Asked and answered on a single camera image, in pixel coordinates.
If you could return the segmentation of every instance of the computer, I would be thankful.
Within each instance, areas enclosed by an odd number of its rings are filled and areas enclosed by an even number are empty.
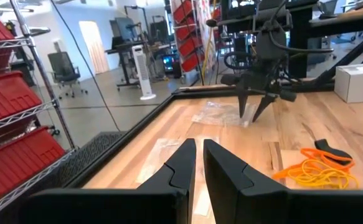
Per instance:
[[[208,139],[204,167],[216,224],[363,223],[363,190],[291,190]]]
[[[132,41],[137,38],[134,22],[129,17],[116,17],[110,21],[113,37],[121,37],[124,41]]]
[[[195,163],[195,141],[187,139],[137,189],[45,190],[26,200],[19,223],[190,224]]]

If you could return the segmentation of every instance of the white wall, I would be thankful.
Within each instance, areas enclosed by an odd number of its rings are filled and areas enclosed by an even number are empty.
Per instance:
[[[25,12],[23,13],[23,15],[26,18],[26,23],[29,26],[49,27],[51,29],[51,32],[49,32],[48,34],[34,37],[37,52],[42,59],[45,69],[47,71],[52,71],[51,64],[47,55],[55,52],[54,41],[60,39],[65,46],[63,50],[68,52],[71,61],[75,64],[75,66],[79,67],[81,75],[80,80],[91,78],[91,74],[88,71],[85,62],[83,61],[80,52],[77,50],[76,44],[72,36],[70,35],[70,32],[61,20],[59,14],[51,6],[51,3],[49,1],[43,1],[42,3],[42,6],[33,7],[35,12]],[[163,0],[148,0],[147,3],[147,6],[141,7],[145,7],[146,9],[148,24],[152,23],[152,16],[165,16]],[[79,21],[96,22],[103,42],[103,48],[105,50],[111,49],[113,33],[109,20],[113,20],[115,17],[125,17],[126,15],[124,12],[124,6],[136,4],[136,0],[116,0],[113,7],[107,6],[106,1],[89,1],[87,5],[80,4],[79,1],[72,1],[66,4],[56,5],[62,17],[65,19],[67,25],[70,27],[72,34],[75,36],[80,50],[82,51],[83,56],[86,58],[87,63],[91,68],[93,74],[95,73],[94,66],[92,64],[92,61],[90,60],[87,46],[84,42],[80,30]],[[141,21],[143,27],[145,27],[144,16],[141,10],[128,9],[128,15],[135,23]],[[3,22],[6,22],[8,20],[15,21],[16,17],[12,12],[5,12],[1,16],[1,20]],[[14,23],[16,24],[18,35],[21,35],[22,32],[19,30],[18,23]],[[27,47],[25,48],[25,50],[28,55],[32,56]],[[108,61],[109,68],[118,68],[118,54],[105,55]],[[48,74],[48,76],[51,84],[53,84],[51,74]],[[35,77],[39,85],[44,85],[37,67],[35,67]]]
[[[334,13],[342,13],[343,12],[342,6],[347,4],[347,2],[351,2],[351,0],[338,0],[336,3]]]
[[[49,2],[43,2],[42,6],[34,7],[34,13],[24,12],[22,13],[23,16],[26,19],[26,24],[28,26],[34,26],[34,27],[49,27],[51,31],[48,34],[40,35],[37,37],[34,37],[37,53],[39,54],[42,63],[44,65],[44,68],[46,71],[52,71],[50,60],[48,58],[48,54],[54,53],[54,45],[52,43],[53,40],[56,39],[63,39],[61,34],[61,29],[59,27],[59,24],[57,23],[54,15],[51,13],[51,5]],[[15,14],[13,12],[5,12],[1,17],[0,20],[3,22],[6,22],[8,20],[11,20],[16,25],[16,32],[17,35],[22,35],[21,30],[19,29],[19,24],[16,21]],[[28,47],[24,47],[25,53],[33,58],[30,50]],[[37,69],[37,65],[35,64],[35,81],[36,84],[40,86],[44,86],[43,79],[40,75],[39,70]],[[53,83],[52,81],[52,75],[47,74],[49,81]]]
[[[83,56],[86,58],[88,66],[91,68],[93,74],[95,74],[94,66],[92,61],[90,60],[90,56],[88,54],[87,46],[84,42],[82,32],[80,30],[79,22],[80,21],[94,21],[96,22],[98,29],[100,31],[101,40],[103,44],[104,50],[111,49],[112,45],[112,29],[109,20],[112,20],[116,17],[115,9],[105,9],[105,8],[95,8],[95,7],[83,7],[79,5],[72,4],[61,4],[57,5],[59,12],[64,18],[65,22],[69,26],[72,34],[74,35],[80,50],[83,53]],[[64,37],[64,43],[67,46],[67,52],[71,61],[75,64],[75,66],[79,67],[81,80],[91,78],[91,74],[88,71],[88,68],[80,55],[80,52],[77,49],[75,41],[73,40],[69,30],[65,26],[65,23],[62,22],[61,18],[57,14],[56,11],[53,11],[56,20],[59,23],[59,27],[62,31],[62,35]],[[119,56],[118,54],[105,54],[106,59],[108,61],[109,69],[115,69],[119,64]]]

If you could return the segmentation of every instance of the wooden table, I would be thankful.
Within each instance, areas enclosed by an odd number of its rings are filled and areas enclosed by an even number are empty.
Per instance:
[[[252,96],[249,103],[258,104],[260,96]],[[117,156],[99,171],[85,186],[86,189],[133,189],[147,157],[158,139],[195,138],[197,143],[196,186],[193,223],[215,223],[209,194],[203,176],[202,140],[216,139],[245,162],[271,176],[292,164],[301,162],[302,147],[314,147],[315,139],[326,138],[331,147],[348,152],[356,165],[351,174],[363,189],[363,103],[346,104],[333,92],[300,93],[296,102],[277,100],[269,106],[256,123],[247,128],[214,126],[193,123],[207,101],[235,103],[236,97],[202,98],[173,101],[147,128],[136,136]],[[155,152],[158,169],[171,155]],[[292,189],[299,188],[294,181],[281,181]]]

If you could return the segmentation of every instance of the clear plastic sheet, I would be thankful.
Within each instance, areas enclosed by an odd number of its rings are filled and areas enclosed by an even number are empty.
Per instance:
[[[158,171],[181,145],[178,139],[158,139],[146,158],[136,182],[142,184]]]
[[[196,144],[196,181],[205,181],[204,174],[204,162],[203,162],[203,145],[205,139],[213,139],[219,142],[219,137],[207,137],[207,136],[197,136],[195,137]],[[179,146],[184,142],[180,139],[158,139],[146,158],[140,173],[137,176],[136,182],[142,184],[148,180],[156,171],[158,171],[162,165],[173,155],[173,153],[179,148]]]
[[[246,128],[252,122],[255,110],[256,105],[247,103],[245,113],[240,118],[238,104],[208,101],[201,111],[192,117],[192,121],[202,124],[241,126]]]
[[[195,173],[195,195],[197,203],[194,206],[193,212],[195,215],[207,216],[210,213],[210,198],[205,183],[204,170],[204,140],[212,139],[219,143],[219,137],[210,136],[195,136],[196,144],[196,173]],[[155,172],[157,172],[163,164],[174,154],[185,139],[158,139],[146,158],[136,182],[142,184],[148,180]]]

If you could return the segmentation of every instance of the chrome shelving rack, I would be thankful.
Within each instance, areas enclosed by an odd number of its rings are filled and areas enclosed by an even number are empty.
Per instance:
[[[179,7],[181,6],[185,1],[187,0],[170,0],[170,10],[171,10],[171,16],[172,16],[172,23],[173,23],[173,29],[174,29],[174,42],[176,44],[176,49],[179,50],[179,41],[177,39],[177,36],[176,36],[176,30],[177,29],[180,29],[180,28],[183,28],[183,27],[188,27],[188,31],[189,31],[189,28],[190,27],[195,27],[195,31],[193,31],[195,33],[195,36],[200,38],[200,35],[199,35],[199,25],[198,25],[198,19],[197,19],[197,10],[196,10],[196,1],[197,0],[191,0],[191,3],[192,3],[192,15],[193,15],[193,20],[194,20],[194,23],[193,24],[189,24],[189,25],[181,25],[181,26],[175,26],[177,23],[175,22],[174,20],[174,11]],[[198,57],[198,66],[189,71],[189,72],[185,72],[184,69],[182,69],[182,63],[185,61],[184,58],[180,57],[180,67],[181,67],[181,81],[182,82],[185,82],[185,79],[186,79],[186,75],[189,74],[189,73],[197,73],[198,74],[198,77],[197,79],[200,80],[200,69],[197,69],[197,67],[200,67],[202,65],[202,60],[200,59],[200,57]]]
[[[19,26],[21,28],[23,37],[22,38],[18,38],[18,39],[14,39],[14,40],[1,40],[0,41],[0,49],[2,48],[13,48],[13,47],[21,47],[21,46],[28,46],[32,52],[32,56],[37,64],[37,68],[40,71],[40,74],[42,76],[42,79],[44,81],[44,85],[47,88],[47,91],[49,93],[50,96],[50,101],[43,103],[39,106],[30,108],[28,110],[25,110],[23,112],[20,112],[18,114],[14,114],[12,116],[9,116],[7,118],[1,119],[0,120],[0,128],[7,126],[9,124],[15,123],[16,121],[19,121],[21,119],[36,115],[42,111],[45,111],[49,108],[54,108],[55,112],[58,115],[59,121],[63,127],[64,133],[67,137],[67,140],[69,142],[70,145],[70,150],[67,151],[67,153],[65,153],[65,155],[63,157],[61,157],[60,159],[58,159],[57,161],[55,161],[53,164],[51,164],[50,166],[46,167],[43,171],[39,172],[37,175],[33,176],[32,178],[30,178],[29,180],[27,180],[26,182],[24,182],[22,185],[18,186],[16,189],[12,190],[11,192],[9,192],[7,195],[3,196],[2,198],[0,198],[0,211],[5,208],[7,205],[9,205],[11,202],[13,202],[16,198],[18,198],[19,196],[21,196],[25,191],[27,191],[28,189],[30,189],[33,185],[35,185],[38,181],[40,181],[41,179],[43,179],[45,176],[47,176],[48,174],[50,174],[56,167],[58,167],[59,165],[61,165],[64,161],[66,161],[72,154],[73,152],[76,150],[75,144],[72,140],[72,137],[70,136],[68,127],[65,123],[64,117],[62,116],[62,112],[59,109],[59,104],[58,101],[54,95],[54,91],[50,85],[47,73],[44,69],[44,66],[42,64],[42,61],[39,57],[39,54],[37,53],[36,50],[36,46],[35,46],[35,42],[32,38],[32,34],[30,32],[29,27],[27,26],[27,24],[25,23],[25,19],[23,18],[20,10],[19,10],[19,6],[18,6],[18,2],[17,0],[10,0],[11,6],[14,10],[14,13],[17,17]]]

